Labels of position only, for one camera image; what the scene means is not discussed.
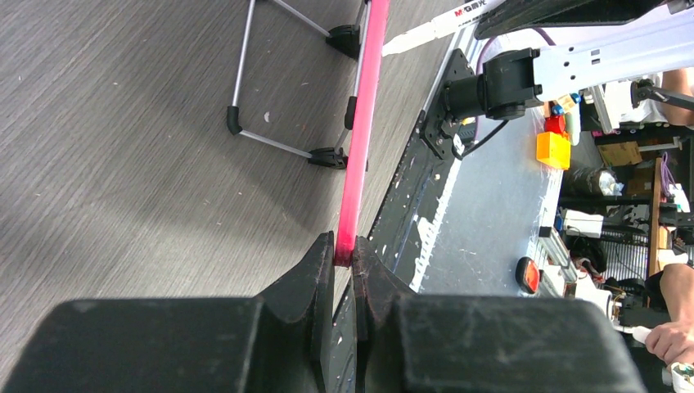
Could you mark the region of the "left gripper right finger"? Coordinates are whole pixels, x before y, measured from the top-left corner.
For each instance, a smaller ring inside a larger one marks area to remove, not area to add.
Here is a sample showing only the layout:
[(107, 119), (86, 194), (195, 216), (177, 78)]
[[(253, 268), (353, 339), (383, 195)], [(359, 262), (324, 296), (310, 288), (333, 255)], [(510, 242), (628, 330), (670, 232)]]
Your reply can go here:
[(352, 256), (358, 392), (643, 392), (584, 300), (419, 295), (364, 237)]

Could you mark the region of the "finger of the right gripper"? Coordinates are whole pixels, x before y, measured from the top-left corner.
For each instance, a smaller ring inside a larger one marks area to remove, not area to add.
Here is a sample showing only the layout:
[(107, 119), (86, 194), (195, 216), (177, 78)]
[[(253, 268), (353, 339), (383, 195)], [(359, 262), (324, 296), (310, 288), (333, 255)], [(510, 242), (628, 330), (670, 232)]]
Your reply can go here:
[(662, 0), (507, 0), (482, 16), (477, 39), (529, 28), (625, 25), (662, 5)]

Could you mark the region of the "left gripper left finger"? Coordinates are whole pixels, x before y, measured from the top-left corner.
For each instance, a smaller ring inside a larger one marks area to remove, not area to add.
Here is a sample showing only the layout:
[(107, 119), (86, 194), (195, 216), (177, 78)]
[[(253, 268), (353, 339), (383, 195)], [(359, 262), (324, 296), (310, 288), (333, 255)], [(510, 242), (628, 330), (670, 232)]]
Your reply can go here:
[(332, 233), (253, 297), (90, 299), (55, 307), (6, 392), (324, 392)]

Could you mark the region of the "white marker pen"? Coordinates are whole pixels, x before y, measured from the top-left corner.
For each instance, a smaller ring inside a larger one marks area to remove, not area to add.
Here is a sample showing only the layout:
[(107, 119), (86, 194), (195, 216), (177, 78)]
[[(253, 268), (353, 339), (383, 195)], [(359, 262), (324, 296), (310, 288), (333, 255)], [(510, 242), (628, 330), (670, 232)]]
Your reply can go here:
[(382, 56), (407, 52), (428, 42), (456, 33), (479, 21), (503, 4), (503, 0), (475, 0), (466, 2), (407, 32), (392, 38), (381, 51)]

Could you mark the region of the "pink framed whiteboard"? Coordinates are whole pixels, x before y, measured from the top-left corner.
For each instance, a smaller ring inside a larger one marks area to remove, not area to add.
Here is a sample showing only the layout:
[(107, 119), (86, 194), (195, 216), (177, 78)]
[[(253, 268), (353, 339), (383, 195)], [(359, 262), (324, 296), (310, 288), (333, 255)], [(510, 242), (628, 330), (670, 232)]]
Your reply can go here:
[(369, 2), (367, 31), (362, 45), (361, 72), (354, 111), (349, 160), (345, 171), (333, 264), (348, 268), (355, 250), (367, 157), (381, 71), (381, 50), (389, 15), (388, 0)]

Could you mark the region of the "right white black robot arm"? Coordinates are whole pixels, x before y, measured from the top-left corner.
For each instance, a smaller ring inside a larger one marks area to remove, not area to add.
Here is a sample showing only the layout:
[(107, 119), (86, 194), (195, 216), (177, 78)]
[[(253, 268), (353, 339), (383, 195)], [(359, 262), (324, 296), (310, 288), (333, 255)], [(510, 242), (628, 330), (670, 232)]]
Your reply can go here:
[(677, 1), (666, 9), (663, 20), (592, 41), (503, 52), (479, 75), (444, 83), (439, 107), (448, 120), (514, 120), (567, 93), (692, 66), (693, 7)]

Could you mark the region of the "person's bare hand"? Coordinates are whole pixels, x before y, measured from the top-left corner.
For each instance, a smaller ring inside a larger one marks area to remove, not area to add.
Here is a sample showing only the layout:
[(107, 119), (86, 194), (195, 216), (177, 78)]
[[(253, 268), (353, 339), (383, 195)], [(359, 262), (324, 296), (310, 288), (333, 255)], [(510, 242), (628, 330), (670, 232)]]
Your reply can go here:
[(648, 351), (666, 365), (693, 364), (693, 321), (661, 324), (646, 339)]

